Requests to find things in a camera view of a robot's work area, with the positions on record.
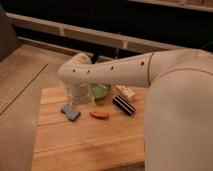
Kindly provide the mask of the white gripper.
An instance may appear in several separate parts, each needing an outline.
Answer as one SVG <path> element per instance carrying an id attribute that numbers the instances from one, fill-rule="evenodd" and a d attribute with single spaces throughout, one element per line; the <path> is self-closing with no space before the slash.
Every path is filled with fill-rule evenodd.
<path id="1" fill-rule="evenodd" d="M 70 86 L 68 88 L 68 95 L 78 96 L 80 98 L 79 111 L 95 111 L 96 104 L 91 93 L 90 84 L 80 84 L 77 86 Z"/>

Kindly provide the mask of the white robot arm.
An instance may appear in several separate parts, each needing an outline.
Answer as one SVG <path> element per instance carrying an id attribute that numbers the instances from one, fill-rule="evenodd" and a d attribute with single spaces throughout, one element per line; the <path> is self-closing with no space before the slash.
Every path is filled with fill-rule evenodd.
<path id="1" fill-rule="evenodd" d="M 80 53 L 58 75 L 78 104 L 91 83 L 146 87 L 145 171 L 213 171 L 212 53 L 177 49 L 96 64 Z"/>

